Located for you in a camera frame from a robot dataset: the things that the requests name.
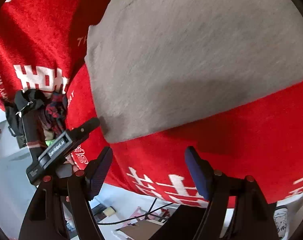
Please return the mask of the white printed mug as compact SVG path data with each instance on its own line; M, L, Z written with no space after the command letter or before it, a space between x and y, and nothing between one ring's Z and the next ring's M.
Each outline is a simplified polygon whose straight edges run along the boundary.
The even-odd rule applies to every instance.
M273 219L276 225L279 240L288 239L288 208L285 205L276 207Z

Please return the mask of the dark plaid clothes pile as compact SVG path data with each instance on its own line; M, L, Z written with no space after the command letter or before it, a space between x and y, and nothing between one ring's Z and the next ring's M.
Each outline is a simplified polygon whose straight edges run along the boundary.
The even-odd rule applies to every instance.
M68 99L65 94L54 92L40 112L40 120L46 140L56 139L66 130L65 119Z

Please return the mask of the cardboard box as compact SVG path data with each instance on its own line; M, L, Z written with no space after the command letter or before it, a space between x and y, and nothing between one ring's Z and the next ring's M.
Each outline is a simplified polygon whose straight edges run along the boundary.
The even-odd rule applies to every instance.
M135 223L130 223L122 228L116 229L114 233L119 239L150 239L164 223L156 220L139 220Z

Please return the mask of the red blanket with white print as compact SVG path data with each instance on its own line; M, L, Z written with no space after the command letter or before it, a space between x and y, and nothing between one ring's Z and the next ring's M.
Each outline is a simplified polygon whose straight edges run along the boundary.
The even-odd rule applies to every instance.
M89 27L111 0L0 0L0 108L16 92L65 94L65 124L97 115L85 63ZM303 0L291 0L303 17ZM229 176L254 176L268 202L303 193L303 81L164 131L108 142L103 122L73 152L79 168L104 146L114 152L107 183L177 204L206 206L184 162L193 146Z

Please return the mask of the grey knit sweater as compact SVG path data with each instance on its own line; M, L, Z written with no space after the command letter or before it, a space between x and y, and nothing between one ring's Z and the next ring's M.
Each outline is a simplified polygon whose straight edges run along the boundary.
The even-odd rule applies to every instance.
M204 119L303 81L291 0L111 0L85 63L108 142Z

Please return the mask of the black jacket with zipper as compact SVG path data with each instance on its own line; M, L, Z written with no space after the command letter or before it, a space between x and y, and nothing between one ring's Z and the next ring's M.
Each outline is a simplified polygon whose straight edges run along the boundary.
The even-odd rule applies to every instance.
M47 145L40 112L46 97L41 90L28 89L16 92L14 101L5 103L6 119L12 136L25 138L30 151L43 152Z

